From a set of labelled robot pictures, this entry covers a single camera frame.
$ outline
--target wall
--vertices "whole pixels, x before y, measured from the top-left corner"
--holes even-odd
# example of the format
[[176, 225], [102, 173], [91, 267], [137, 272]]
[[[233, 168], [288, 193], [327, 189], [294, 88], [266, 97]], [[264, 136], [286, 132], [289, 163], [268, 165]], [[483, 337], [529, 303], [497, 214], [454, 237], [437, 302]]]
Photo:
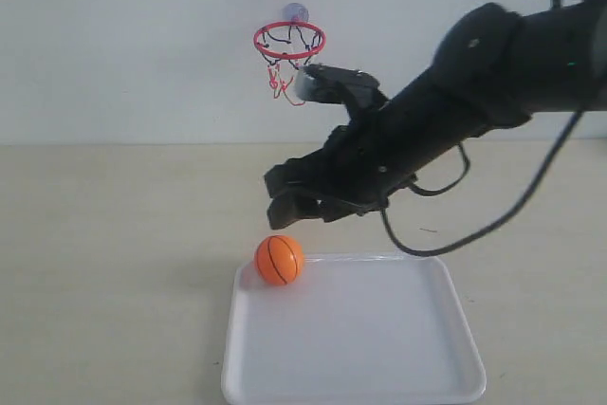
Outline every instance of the wall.
[[[322, 62], [394, 95], [489, 0], [0, 0], [0, 143], [320, 140], [340, 107], [274, 101], [253, 31], [289, 2], [329, 37]], [[547, 0], [492, 0], [529, 13]], [[550, 138], [544, 116], [503, 138]], [[607, 134], [592, 115], [583, 136]]]

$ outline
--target table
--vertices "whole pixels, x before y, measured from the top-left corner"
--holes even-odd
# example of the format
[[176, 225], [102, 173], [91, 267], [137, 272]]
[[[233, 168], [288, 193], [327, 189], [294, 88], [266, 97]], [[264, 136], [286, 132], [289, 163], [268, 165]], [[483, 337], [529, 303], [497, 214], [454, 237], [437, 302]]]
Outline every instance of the table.
[[[439, 246], [503, 212], [546, 142], [471, 141], [439, 198], [400, 192], [402, 239]], [[310, 144], [0, 148], [4, 405], [223, 404], [236, 268], [270, 234], [263, 173]], [[459, 173], [449, 152], [420, 173]], [[444, 257], [487, 404], [607, 403], [607, 141], [573, 141], [511, 224]], [[392, 251], [377, 214], [286, 233], [309, 252]]]

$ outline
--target white plastic tray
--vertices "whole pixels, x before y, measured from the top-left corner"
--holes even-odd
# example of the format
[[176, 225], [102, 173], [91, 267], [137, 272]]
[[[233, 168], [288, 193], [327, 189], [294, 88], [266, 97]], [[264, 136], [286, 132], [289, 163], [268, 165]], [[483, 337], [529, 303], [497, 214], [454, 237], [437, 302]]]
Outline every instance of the white plastic tray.
[[308, 257], [293, 284], [236, 273], [222, 389], [232, 405], [448, 405], [485, 369], [438, 259]]

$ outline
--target wire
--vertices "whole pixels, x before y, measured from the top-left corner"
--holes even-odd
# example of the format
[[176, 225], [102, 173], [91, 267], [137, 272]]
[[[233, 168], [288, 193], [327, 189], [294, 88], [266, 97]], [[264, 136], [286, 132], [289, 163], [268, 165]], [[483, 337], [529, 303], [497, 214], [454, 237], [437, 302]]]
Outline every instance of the wire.
[[402, 244], [396, 237], [396, 235], [392, 229], [392, 226], [390, 225], [390, 222], [388, 220], [388, 213], [386, 212], [387, 197], [384, 194], [382, 194], [380, 187], [377, 186], [377, 190], [378, 190], [377, 193], [378, 193], [378, 198], [379, 198], [379, 212], [381, 214], [381, 220], [383, 222], [383, 225], [386, 229], [386, 232], [388, 233], [388, 237], [390, 237], [390, 240], [395, 244], [395, 246], [397, 246], [400, 250], [404, 251], [405, 253], [408, 253], [413, 256], [427, 258], [427, 257], [431, 257], [431, 256], [442, 255], [444, 253], [449, 253], [451, 251], [459, 249], [459, 248], [466, 246], [474, 241], [477, 241], [478, 239], [485, 237], [486, 235], [499, 229], [500, 227], [505, 225], [507, 222], [509, 222], [515, 215], [517, 215], [523, 209], [523, 207], [526, 205], [526, 203], [529, 202], [529, 200], [534, 195], [534, 193], [538, 190], [538, 188], [540, 187], [540, 184], [542, 184], [543, 179], [545, 178], [548, 170], [550, 169], [550, 166], [554, 162], [555, 157], [561, 150], [564, 143], [571, 136], [571, 133], [578, 125], [579, 120], [582, 118], [582, 116], [586, 112], [587, 108], [588, 108], [588, 102], [585, 102], [583, 104], [583, 106], [581, 108], [579, 108], [571, 116], [571, 118], [565, 124], [561, 133], [555, 140], [554, 144], [552, 145], [552, 147], [546, 154], [546, 157], [544, 158], [539, 170], [534, 175], [533, 179], [527, 186], [526, 190], [523, 192], [523, 194], [518, 199], [518, 201], [516, 201], [514, 206], [512, 206], [510, 208], [509, 211], [507, 211], [504, 215], [499, 217], [494, 222], [489, 223], [488, 225], [479, 229], [478, 231], [460, 239], [459, 241], [453, 242], [452, 244], [448, 244], [440, 249], [418, 250], [418, 249], [412, 249], [412, 248], [407, 247], [404, 244]]
[[446, 193], [449, 190], [453, 189], [457, 184], [459, 184], [462, 180], [464, 180], [464, 177], [466, 177], [468, 175], [468, 172], [470, 171], [470, 157], [468, 156], [468, 154], [466, 154], [466, 149], [464, 149], [464, 144], [462, 144], [461, 142], [459, 144], [457, 144], [457, 149], [459, 149], [459, 154], [462, 157], [462, 161], [464, 162], [464, 171], [462, 171], [462, 174], [460, 174], [460, 176], [454, 180], [451, 184], [449, 184], [447, 187], [443, 187], [442, 189], [439, 190], [428, 190], [428, 189], [423, 189], [415, 184], [411, 184], [409, 185], [409, 189], [419, 195], [419, 196], [438, 196], [440, 194]]

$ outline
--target orange ball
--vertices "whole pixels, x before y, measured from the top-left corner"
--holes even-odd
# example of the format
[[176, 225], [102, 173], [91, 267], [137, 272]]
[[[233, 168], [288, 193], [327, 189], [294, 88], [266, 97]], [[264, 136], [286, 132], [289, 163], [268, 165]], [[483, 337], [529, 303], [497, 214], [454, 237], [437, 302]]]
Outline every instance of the orange ball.
[[292, 237], [269, 236], [255, 251], [255, 267], [270, 285], [293, 282], [304, 268], [302, 246]]

